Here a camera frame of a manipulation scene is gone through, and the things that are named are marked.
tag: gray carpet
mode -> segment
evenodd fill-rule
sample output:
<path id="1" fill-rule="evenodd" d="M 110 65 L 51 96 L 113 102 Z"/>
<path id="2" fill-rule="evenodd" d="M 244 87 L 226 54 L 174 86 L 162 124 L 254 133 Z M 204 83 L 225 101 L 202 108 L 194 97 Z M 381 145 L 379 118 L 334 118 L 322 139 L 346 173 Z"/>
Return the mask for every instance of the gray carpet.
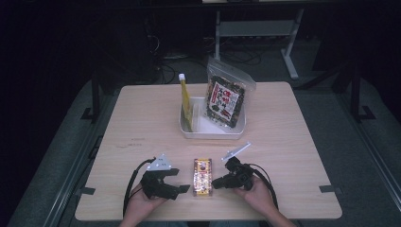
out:
<path id="1" fill-rule="evenodd" d="M 256 81 L 288 81 L 297 86 L 315 78 L 319 72 L 311 66 L 319 47 L 318 41 L 297 41 L 292 58 L 300 79 L 289 78 L 279 52 L 284 43 L 258 47 L 261 62 L 256 65 L 223 61 L 244 70 Z M 242 51 L 230 52 L 245 58 Z M 184 72 L 188 83 L 206 82 L 207 56 L 202 59 L 166 61 L 176 71 Z M 166 80 L 171 74 L 165 70 Z M 338 189 L 343 215 L 336 220 L 301 220 L 300 226 L 401 226 L 401 213 L 384 184 L 372 155 L 361 139 L 366 131 L 379 150 L 394 178 L 401 182 L 401 126 L 380 100 L 375 88 L 361 83 L 361 105 L 369 106 L 375 120 L 355 124 L 347 109 L 349 91 L 343 95 L 331 92 L 333 79 L 327 79 L 308 91 L 295 91 L 305 121 L 331 183 Z M 79 189 L 84 185 L 92 160 L 89 157 L 98 136 L 107 127 L 118 92 L 101 96 L 101 116 L 95 124 L 80 119 L 92 106 L 91 83 L 78 94 L 55 135 L 28 190 L 15 211 L 9 226 L 116 226 L 118 222 L 81 222 L 74 218 Z"/>

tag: hand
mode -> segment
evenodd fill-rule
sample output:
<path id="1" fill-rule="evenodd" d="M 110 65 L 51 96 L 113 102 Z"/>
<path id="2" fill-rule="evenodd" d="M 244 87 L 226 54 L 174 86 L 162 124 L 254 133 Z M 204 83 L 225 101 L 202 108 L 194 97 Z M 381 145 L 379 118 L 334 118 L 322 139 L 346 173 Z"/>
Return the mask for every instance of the hand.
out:
<path id="1" fill-rule="evenodd" d="M 274 206 L 270 191 L 263 181 L 253 176 L 253 187 L 247 191 L 242 188 L 234 188 L 234 192 L 242 197 L 255 211 L 263 215 L 273 226 L 295 226 L 283 216 Z"/>
<path id="2" fill-rule="evenodd" d="M 142 190 L 141 184 L 138 184 L 133 188 L 131 195 L 125 217 L 120 223 L 120 227 L 136 226 L 143 219 L 149 216 L 158 206 L 167 201 L 167 199 L 164 198 L 149 199 Z"/>

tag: black cable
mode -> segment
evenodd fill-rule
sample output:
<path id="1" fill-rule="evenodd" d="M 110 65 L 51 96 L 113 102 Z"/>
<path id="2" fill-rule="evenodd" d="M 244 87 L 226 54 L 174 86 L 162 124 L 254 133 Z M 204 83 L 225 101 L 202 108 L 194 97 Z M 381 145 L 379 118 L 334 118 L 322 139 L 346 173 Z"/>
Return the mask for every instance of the black cable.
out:
<path id="1" fill-rule="evenodd" d="M 271 193 L 271 197 L 273 198 L 273 203 L 274 203 L 275 207 L 276 207 L 277 210 L 278 210 L 279 208 L 278 208 L 277 196 L 276 196 L 275 191 L 274 191 L 274 189 L 273 189 L 273 185 L 271 185 L 271 183 L 268 182 L 268 180 L 263 176 L 262 173 L 259 172 L 259 170 L 253 169 L 253 172 L 254 172 L 260 179 L 262 179 L 263 183 L 265 183 L 266 187 L 268 188 L 268 190 L 269 190 L 270 193 Z"/>
<path id="2" fill-rule="evenodd" d="M 141 165 L 139 165 L 139 167 L 137 167 L 137 168 L 132 172 L 132 175 L 131 175 L 131 178 L 130 178 L 130 182 L 129 182 L 128 185 L 127 185 L 126 194 L 125 194 L 125 196 L 124 196 L 123 217 L 125 216 L 125 212 L 126 212 L 126 210 L 127 210 L 127 205 L 128 205 L 129 200 L 130 200 L 131 188 L 132 188 L 133 182 L 135 181 L 136 175 L 137 175 L 138 172 L 139 172 L 139 169 L 140 169 L 144 164 L 146 164 L 146 163 L 152 163 L 154 160 L 156 160 L 156 158 L 147 159 L 146 161 L 144 161 L 143 163 L 141 163 Z"/>
<path id="3" fill-rule="evenodd" d="M 265 169 L 263 169 L 263 167 L 261 167 L 261 166 L 258 166 L 258 165 L 256 165 L 256 164 L 250 164 L 250 166 L 256 166 L 256 167 L 258 167 L 258 168 L 260 168 L 260 169 L 262 169 L 262 171 L 266 174 L 266 176 L 268 177 L 268 180 L 269 180 L 269 182 L 271 183 L 271 180 L 270 180 L 270 177 L 269 177 L 269 174 L 265 171 Z"/>
<path id="4" fill-rule="evenodd" d="M 270 177 L 269 177 L 268 173 L 265 171 L 265 169 L 263 169 L 261 166 L 258 166 L 258 167 L 260 167 L 260 168 L 265 172 L 265 174 L 266 174 L 266 176 L 268 177 L 269 180 L 266 179 L 266 177 L 263 176 L 263 174 L 260 173 L 259 170 L 254 169 L 254 168 L 252 168 L 252 167 L 250 167 L 250 166 L 247 166 L 247 164 L 235 164 L 235 166 L 240 166 L 240 167 L 248 168 L 248 169 L 251 170 L 254 174 L 256 174 L 260 179 L 262 179 L 263 183 L 265 184 L 265 186 L 268 188 L 268 190 L 269 190 L 270 193 L 271 193 L 271 197 L 272 197 L 272 199 L 273 199 L 274 206 L 275 206 L 275 207 L 277 208 L 277 210 L 278 210 L 277 196 L 276 196 L 276 194 L 275 194 L 273 185 L 271 184 Z"/>
<path id="5" fill-rule="evenodd" d="M 171 71 L 168 71 L 168 72 L 171 72 L 173 74 L 173 76 L 171 77 L 171 79 L 169 81 L 166 81 L 165 69 L 163 67 L 169 68 Z M 162 68 L 162 84 L 169 84 L 170 82 L 172 82 L 174 80 L 174 78 L 176 78 L 177 71 L 173 67 L 168 66 L 166 64 L 162 64 L 161 68 Z"/>

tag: wooden table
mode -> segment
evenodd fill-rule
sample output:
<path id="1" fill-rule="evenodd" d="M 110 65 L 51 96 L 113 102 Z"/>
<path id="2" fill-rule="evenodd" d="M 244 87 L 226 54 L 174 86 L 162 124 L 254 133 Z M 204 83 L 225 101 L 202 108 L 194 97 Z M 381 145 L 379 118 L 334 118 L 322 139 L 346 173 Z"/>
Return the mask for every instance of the wooden table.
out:
<path id="1" fill-rule="evenodd" d="M 204 96 L 206 84 L 189 84 L 188 91 L 191 96 Z M 76 218 L 122 219 L 127 184 L 144 160 L 164 153 L 180 170 L 178 176 L 166 177 L 165 182 L 192 185 L 195 158 L 212 158 L 215 179 L 228 173 L 220 158 L 247 141 L 252 145 L 237 158 L 265 168 L 285 216 L 339 218 L 342 212 L 335 193 L 320 190 L 330 181 L 290 86 L 285 82 L 257 83 L 250 104 L 240 139 L 185 139 L 179 125 L 180 85 L 124 87 L 86 184 L 95 193 L 82 195 Z M 167 201 L 148 220 L 263 219 L 232 189 L 214 190 L 210 198 L 194 197 L 192 189 L 175 201 Z"/>

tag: dark background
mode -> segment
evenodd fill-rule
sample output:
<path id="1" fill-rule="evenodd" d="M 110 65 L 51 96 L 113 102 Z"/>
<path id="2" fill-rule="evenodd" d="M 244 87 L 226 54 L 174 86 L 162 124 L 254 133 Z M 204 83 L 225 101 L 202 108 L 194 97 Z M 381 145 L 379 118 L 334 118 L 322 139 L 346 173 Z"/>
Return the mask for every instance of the dark background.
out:
<path id="1" fill-rule="evenodd" d="M 122 35 L 126 31 L 124 24 L 127 20 L 121 15 L 129 18 L 135 18 L 135 15 L 132 17 L 131 12 L 124 11 L 118 13 L 118 17 L 108 13 L 104 17 L 104 14 L 86 12 L 82 9 L 82 3 L 84 6 L 101 5 L 100 1 L 78 4 L 67 0 L 7 0 L 1 3 L 2 226 L 7 224 L 22 198 L 75 96 L 95 70 L 102 75 L 100 80 L 103 89 L 109 92 L 127 83 L 151 83 L 152 79 L 143 77 L 144 72 L 156 77 L 151 73 L 151 65 L 157 60 L 147 52 L 148 44 L 130 47 L 135 53 L 146 55 L 145 58 L 138 58 L 136 55 L 124 55 L 110 42 L 111 37 L 121 41 L 122 37 L 132 35 L 136 37 L 135 40 L 146 43 L 148 26 L 143 26 L 140 20 L 129 20 L 129 23 L 136 25 L 133 33 Z M 340 7 L 309 7 L 298 36 L 298 39 L 317 37 L 322 40 L 316 69 L 326 70 L 346 59 L 357 59 L 362 76 L 377 88 L 383 102 L 399 121 L 400 9 L 398 1 L 354 1 L 352 4 L 345 2 Z M 182 18 L 177 19 L 160 12 L 158 16 L 163 25 L 159 24 L 161 28 L 152 32 L 158 32 L 165 39 L 169 45 L 163 46 L 165 49 L 177 44 L 191 46 L 202 36 L 214 32 L 214 18 L 208 18 L 210 15 L 208 11 L 197 11 L 196 16 L 183 13 Z M 186 35 L 173 35 L 183 30 Z M 100 50 L 91 43 L 91 37 L 106 40 L 100 42 Z M 101 52 L 102 49 L 116 50 L 114 56 L 120 57 L 119 61 L 144 61 L 147 67 L 137 68 L 134 65 L 122 70 L 110 63 L 108 57 L 94 57 L 101 56 L 97 51 Z M 99 67 L 103 62 L 110 63 L 106 65 L 108 69 Z M 125 80 L 124 74 L 129 71 L 135 77 Z"/>

